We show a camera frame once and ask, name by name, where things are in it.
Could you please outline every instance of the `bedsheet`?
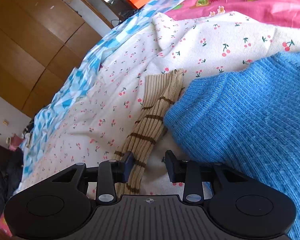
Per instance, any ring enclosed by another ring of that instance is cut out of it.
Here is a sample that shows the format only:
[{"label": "bedsheet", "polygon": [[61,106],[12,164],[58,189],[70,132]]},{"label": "bedsheet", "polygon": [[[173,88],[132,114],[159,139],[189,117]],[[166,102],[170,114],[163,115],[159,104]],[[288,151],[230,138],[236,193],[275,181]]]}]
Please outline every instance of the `bedsheet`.
[{"label": "bedsheet", "polygon": [[185,0],[166,14],[183,20],[233,10],[259,22],[300,28],[300,0]]},{"label": "bedsheet", "polygon": [[68,109],[79,98],[87,96],[95,83],[100,63],[133,34],[149,25],[153,15],[166,12],[181,1],[183,0],[151,0],[138,13],[115,27],[87,53],[80,67],[73,69],[63,87],[55,94],[52,103],[35,116],[31,146],[26,148],[26,142],[21,145],[24,152],[23,180],[32,173],[35,163],[43,157],[47,141],[60,126]]},{"label": "bedsheet", "polygon": [[[76,162],[91,167],[113,159],[140,115],[146,75],[182,67],[186,89],[195,78],[239,71],[278,51],[300,51],[299,29],[247,19],[237,12],[191,21],[155,15],[153,23],[102,63],[93,87],[67,111],[21,190]],[[178,36],[171,37],[174,31]],[[148,160],[141,194],[182,194],[183,184],[169,181],[163,158],[167,149],[184,158],[171,135],[165,135]],[[89,197],[95,189],[95,184],[89,185]]]}]

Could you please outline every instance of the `dark clothing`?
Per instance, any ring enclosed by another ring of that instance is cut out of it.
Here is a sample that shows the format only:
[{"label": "dark clothing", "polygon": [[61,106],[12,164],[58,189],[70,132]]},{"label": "dark clothing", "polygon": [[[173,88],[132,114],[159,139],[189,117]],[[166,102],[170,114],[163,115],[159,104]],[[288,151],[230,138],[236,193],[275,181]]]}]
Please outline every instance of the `dark clothing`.
[{"label": "dark clothing", "polygon": [[0,165],[0,217],[7,201],[19,187],[22,178],[23,153],[20,148],[12,153],[6,163]]}]

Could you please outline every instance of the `black cable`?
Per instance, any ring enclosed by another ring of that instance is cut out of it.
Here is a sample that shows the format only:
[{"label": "black cable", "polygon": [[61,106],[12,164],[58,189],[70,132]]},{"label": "black cable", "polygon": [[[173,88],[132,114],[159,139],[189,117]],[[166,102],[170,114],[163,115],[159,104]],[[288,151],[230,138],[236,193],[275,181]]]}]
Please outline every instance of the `black cable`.
[{"label": "black cable", "polygon": [[113,24],[112,24],[112,21],[119,21],[119,22],[118,22],[118,25],[119,25],[121,20],[117,20],[117,19],[113,19],[113,20],[111,20],[111,22],[110,22],[110,23],[111,23],[111,25],[113,26]]}]

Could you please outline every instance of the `ribbed knit fabric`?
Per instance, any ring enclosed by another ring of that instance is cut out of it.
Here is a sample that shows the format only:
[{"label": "ribbed knit fabric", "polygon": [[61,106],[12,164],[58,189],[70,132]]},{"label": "ribbed knit fabric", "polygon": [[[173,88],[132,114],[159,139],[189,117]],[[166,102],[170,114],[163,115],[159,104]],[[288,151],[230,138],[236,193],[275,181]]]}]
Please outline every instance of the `ribbed knit fabric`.
[{"label": "ribbed knit fabric", "polygon": [[191,159],[225,163],[288,195],[297,207],[289,236],[300,240],[300,53],[192,81],[164,124]]},{"label": "ribbed knit fabric", "polygon": [[183,69],[167,74],[146,76],[146,90],[142,112],[132,133],[128,135],[121,151],[116,151],[117,160],[131,151],[136,163],[126,184],[118,183],[117,195],[139,194],[140,182],[148,157],[163,132],[163,116],[174,104],[182,88]]}]

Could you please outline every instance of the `wooden wardrobe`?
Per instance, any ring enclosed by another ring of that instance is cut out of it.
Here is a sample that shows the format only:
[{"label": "wooden wardrobe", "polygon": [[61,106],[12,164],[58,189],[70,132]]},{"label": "wooden wardrobe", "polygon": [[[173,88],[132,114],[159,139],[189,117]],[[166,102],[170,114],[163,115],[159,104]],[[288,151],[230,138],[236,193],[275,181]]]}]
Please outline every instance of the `wooden wardrobe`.
[{"label": "wooden wardrobe", "polygon": [[0,96],[33,117],[100,39],[62,0],[0,0]]}]

